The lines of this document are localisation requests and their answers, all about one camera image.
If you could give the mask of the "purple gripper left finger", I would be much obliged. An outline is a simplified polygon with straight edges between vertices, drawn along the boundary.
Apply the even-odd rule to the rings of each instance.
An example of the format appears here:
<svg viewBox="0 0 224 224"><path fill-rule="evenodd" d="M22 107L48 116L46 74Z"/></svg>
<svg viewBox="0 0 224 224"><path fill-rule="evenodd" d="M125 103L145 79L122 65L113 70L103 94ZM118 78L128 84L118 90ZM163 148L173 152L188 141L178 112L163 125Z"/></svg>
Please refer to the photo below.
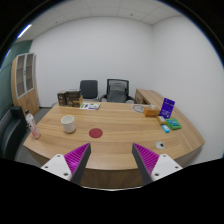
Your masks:
<svg viewBox="0 0 224 224"><path fill-rule="evenodd" d="M79 185L91 154L91 145L84 144L66 155L56 154L42 169Z"/></svg>

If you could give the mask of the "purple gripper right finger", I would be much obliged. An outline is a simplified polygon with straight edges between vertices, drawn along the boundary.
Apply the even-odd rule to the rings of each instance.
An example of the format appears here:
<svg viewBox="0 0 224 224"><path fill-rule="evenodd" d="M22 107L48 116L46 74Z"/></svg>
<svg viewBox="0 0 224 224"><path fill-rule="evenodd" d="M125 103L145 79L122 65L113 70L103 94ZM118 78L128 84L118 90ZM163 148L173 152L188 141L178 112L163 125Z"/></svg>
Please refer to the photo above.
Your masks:
<svg viewBox="0 0 224 224"><path fill-rule="evenodd" d="M143 185L148 185L182 169L169 155L158 155L137 143L132 144L132 154L138 166Z"/></svg>

